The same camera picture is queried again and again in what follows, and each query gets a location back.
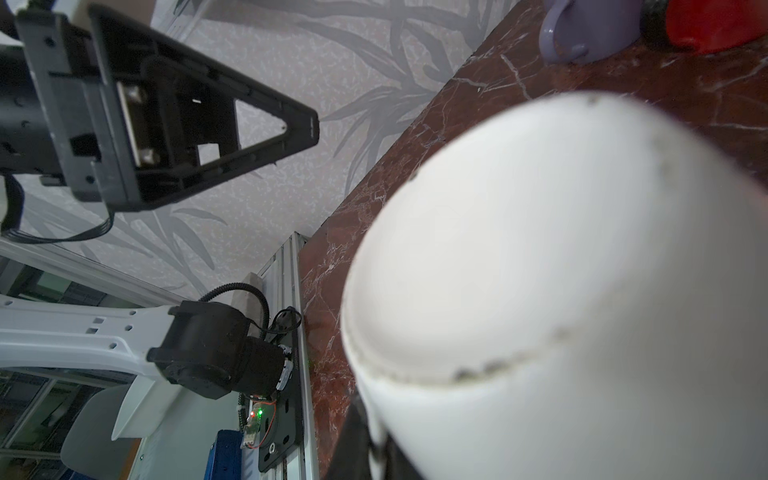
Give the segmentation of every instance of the blue object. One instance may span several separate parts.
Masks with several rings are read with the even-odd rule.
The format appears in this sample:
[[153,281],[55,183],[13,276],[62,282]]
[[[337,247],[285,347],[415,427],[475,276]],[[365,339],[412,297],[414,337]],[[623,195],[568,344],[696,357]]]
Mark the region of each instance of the blue object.
[[240,443],[243,434],[235,430],[219,430],[216,442],[208,453],[204,480],[240,480],[243,451]]

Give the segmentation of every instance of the screw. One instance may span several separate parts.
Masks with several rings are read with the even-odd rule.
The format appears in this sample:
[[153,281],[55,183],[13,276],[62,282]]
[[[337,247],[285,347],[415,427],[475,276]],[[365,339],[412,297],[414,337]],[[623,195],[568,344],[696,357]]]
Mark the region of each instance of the screw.
[[138,85],[128,85],[125,87],[125,97],[131,103],[142,105],[147,101],[147,92]]
[[160,163],[160,155],[153,148],[139,150],[139,163],[142,165],[157,165]]

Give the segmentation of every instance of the mug handle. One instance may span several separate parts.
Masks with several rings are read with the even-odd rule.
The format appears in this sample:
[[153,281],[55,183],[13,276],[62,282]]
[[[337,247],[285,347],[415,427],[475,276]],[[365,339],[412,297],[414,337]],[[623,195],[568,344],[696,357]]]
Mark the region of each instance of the mug handle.
[[586,55],[589,51],[586,44],[580,43],[571,47],[571,51],[561,57],[554,46],[554,30],[557,28],[565,9],[573,3],[574,0],[557,0],[541,24],[541,31],[538,34],[538,49],[541,50],[541,56],[547,63],[568,63]]

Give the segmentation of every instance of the red marble table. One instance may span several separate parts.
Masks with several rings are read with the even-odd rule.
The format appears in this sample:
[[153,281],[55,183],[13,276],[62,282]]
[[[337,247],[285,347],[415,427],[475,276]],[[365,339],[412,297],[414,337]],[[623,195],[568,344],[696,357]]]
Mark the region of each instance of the red marble table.
[[512,105],[573,90],[633,95],[664,109],[768,185],[768,41],[690,57],[635,45],[585,66],[545,65],[541,0],[522,0],[300,252],[320,470],[327,470],[355,381],[339,334],[349,264],[387,199],[446,142]]

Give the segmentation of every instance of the wall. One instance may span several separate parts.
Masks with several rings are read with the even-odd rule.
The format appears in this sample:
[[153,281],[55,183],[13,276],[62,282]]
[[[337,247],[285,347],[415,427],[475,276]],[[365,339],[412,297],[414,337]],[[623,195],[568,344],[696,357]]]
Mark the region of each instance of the wall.
[[[311,236],[516,0],[215,0],[189,46],[315,108],[319,145],[175,205],[118,214],[112,233],[68,248],[196,298]],[[243,144],[279,131],[239,111]],[[104,208],[22,178],[24,227],[64,236]]]

